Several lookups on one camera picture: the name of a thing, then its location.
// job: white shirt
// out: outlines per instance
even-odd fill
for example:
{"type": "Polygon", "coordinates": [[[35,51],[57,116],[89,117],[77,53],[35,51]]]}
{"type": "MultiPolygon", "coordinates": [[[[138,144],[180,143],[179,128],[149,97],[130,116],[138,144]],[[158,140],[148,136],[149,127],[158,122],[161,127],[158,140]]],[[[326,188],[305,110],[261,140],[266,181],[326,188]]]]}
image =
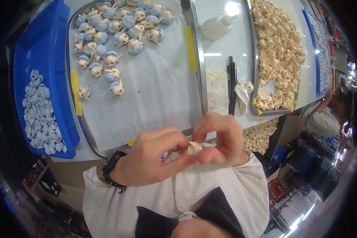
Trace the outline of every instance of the white shirt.
{"type": "Polygon", "coordinates": [[[262,164],[251,151],[238,167],[219,168],[195,164],[160,183],[119,189],[102,183],[97,167],[83,172],[86,189],[83,214],[94,238],[135,237],[136,206],[169,218],[190,219],[210,192],[221,187],[244,235],[259,237],[269,221],[267,180],[262,164]]]}
{"type": "Polygon", "coordinates": [[[321,102],[313,102],[303,107],[299,115],[299,119],[304,122],[305,126],[310,131],[318,133],[321,136],[337,136],[340,132],[340,125],[333,117],[329,107],[325,107],[321,113],[312,113],[320,104],[321,102]]]}

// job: table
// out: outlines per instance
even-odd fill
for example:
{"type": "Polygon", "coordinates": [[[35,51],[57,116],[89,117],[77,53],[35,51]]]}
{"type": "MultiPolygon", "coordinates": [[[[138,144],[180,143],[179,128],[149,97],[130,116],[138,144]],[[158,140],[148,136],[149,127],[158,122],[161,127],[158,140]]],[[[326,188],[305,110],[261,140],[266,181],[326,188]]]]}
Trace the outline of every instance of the table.
{"type": "MultiPolygon", "coordinates": [[[[69,18],[82,6],[90,3],[92,0],[65,0],[65,4],[70,7],[69,18]]],[[[311,11],[309,3],[300,2],[300,0],[270,0],[274,3],[276,7],[282,8],[294,24],[297,25],[298,31],[304,37],[302,42],[306,56],[306,65],[302,72],[300,81],[301,91],[299,92],[298,102],[295,109],[308,105],[314,102],[324,95],[317,95],[316,93],[316,63],[315,63],[315,52],[313,50],[311,35],[308,29],[308,25],[303,16],[302,9],[306,7],[311,11]]],[[[253,62],[255,60],[253,52],[253,41],[252,41],[252,31],[249,19],[249,10],[247,7],[246,0],[196,0],[198,19],[200,24],[212,17],[226,16],[226,12],[234,14],[234,12],[239,10],[239,16],[234,20],[232,25],[232,30],[227,36],[218,40],[211,41],[202,37],[202,45],[204,50],[204,60],[206,69],[222,70],[226,71],[228,64],[227,58],[231,55],[234,59],[242,57],[246,59],[251,67],[253,67],[253,62]]],[[[325,34],[325,27],[320,27],[323,34],[325,34]]],[[[281,115],[258,117],[252,112],[251,98],[249,102],[249,112],[245,115],[241,115],[239,111],[239,105],[236,104],[235,118],[236,121],[243,126],[243,128],[249,128],[251,126],[260,124],[264,121],[269,121],[281,115]]],[[[80,126],[78,117],[75,113],[75,108],[73,100],[69,97],[71,111],[76,123],[78,134],[81,138],[77,148],[76,156],[74,159],[60,159],[52,157],[54,162],[73,162],[73,161],[86,161],[101,159],[91,150],[89,143],[86,140],[86,136],[80,126]]],[[[216,133],[209,133],[207,139],[215,138],[216,133]]]]}

